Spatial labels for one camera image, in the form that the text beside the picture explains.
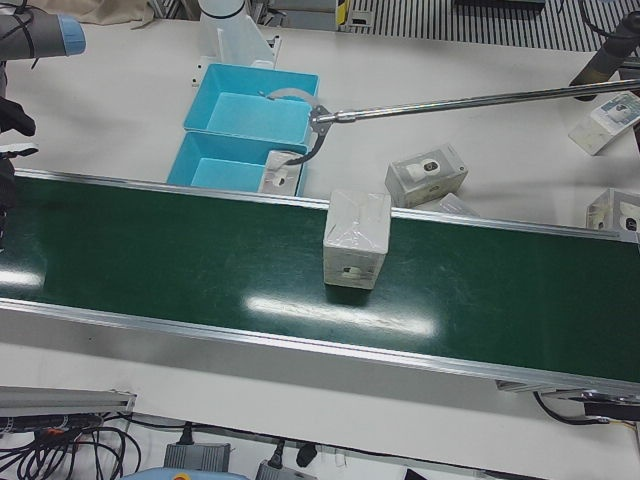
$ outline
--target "white cloth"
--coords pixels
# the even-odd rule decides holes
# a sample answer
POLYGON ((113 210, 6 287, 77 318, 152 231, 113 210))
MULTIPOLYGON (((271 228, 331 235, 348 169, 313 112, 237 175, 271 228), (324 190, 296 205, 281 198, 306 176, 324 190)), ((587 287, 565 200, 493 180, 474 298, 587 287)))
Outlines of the white cloth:
POLYGON ((98 25, 148 22, 153 18, 147 0, 30 0, 29 4, 49 13, 68 13, 80 22, 98 25))

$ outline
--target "green conveyor belt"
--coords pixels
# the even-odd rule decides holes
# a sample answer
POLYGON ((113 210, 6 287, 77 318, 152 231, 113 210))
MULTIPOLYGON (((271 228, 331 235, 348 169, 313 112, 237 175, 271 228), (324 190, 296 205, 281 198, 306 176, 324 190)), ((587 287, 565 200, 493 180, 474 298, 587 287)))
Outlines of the green conveyor belt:
POLYGON ((18 191, 0 297, 640 382, 634 244, 394 218, 367 293, 323 284, 323 210, 18 191))

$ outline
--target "metal rod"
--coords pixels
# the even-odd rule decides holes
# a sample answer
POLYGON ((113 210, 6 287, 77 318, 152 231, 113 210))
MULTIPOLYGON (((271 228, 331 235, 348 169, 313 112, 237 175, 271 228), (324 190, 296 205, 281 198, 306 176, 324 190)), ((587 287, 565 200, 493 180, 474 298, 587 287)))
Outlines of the metal rod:
POLYGON ((549 98, 580 97, 583 95, 620 92, 633 89, 640 89, 640 79, 576 85, 533 92, 501 93, 498 95, 485 95, 481 97, 461 98, 458 100, 437 100, 427 103, 374 107, 365 110, 343 110, 336 113, 318 115, 313 121, 315 123, 349 123, 368 118, 393 117, 396 115, 410 115, 412 113, 442 112, 462 108, 532 102, 549 98))

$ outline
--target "wire bundle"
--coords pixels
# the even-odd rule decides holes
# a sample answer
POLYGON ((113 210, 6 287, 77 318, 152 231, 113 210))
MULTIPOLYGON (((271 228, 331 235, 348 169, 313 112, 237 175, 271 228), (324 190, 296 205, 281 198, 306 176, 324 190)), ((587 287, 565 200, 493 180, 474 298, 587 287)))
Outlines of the wire bundle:
POLYGON ((93 447, 96 465, 96 480, 115 480, 124 475, 124 459, 127 441, 135 447, 137 463, 135 471, 140 468, 142 453, 138 442, 124 430, 115 427, 72 428, 66 431, 45 430, 36 433, 35 439, 23 446, 0 449, 0 475, 15 466, 18 480, 40 480, 50 478, 60 468, 66 458, 69 460, 69 470, 66 476, 70 480, 79 447, 83 445, 93 447), (101 441, 101 433, 116 434, 119 440, 118 448, 111 447, 101 441), (115 463, 111 474, 107 477, 99 459, 100 449, 113 455, 115 463))

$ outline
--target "reacher grabber tool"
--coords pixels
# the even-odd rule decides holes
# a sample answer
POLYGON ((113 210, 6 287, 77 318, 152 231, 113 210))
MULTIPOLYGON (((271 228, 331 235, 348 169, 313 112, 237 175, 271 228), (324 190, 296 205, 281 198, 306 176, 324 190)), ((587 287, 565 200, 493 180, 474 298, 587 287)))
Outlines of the reacher grabber tool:
POLYGON ((317 135, 311 151, 307 154, 291 159, 287 165, 300 165, 311 160, 320 150, 329 133, 329 128, 334 123, 353 123, 358 120, 370 118, 395 117, 399 115, 411 115, 414 113, 444 112, 446 110, 460 110, 463 108, 487 107, 491 105, 506 105, 509 103, 532 102, 552 98, 579 97, 598 93, 621 92, 625 90, 640 89, 640 79, 620 80, 616 82, 592 83, 587 85, 575 85, 571 87, 553 88, 548 90, 535 90, 532 92, 500 93, 497 95, 484 95, 480 97, 461 98, 458 100, 436 100, 424 103, 409 103, 405 105, 392 105, 389 107, 373 107, 363 110, 340 110, 329 112, 318 100, 307 92, 295 88, 283 88, 267 95, 267 98, 276 100, 285 97, 297 97, 309 105, 309 126, 317 135))

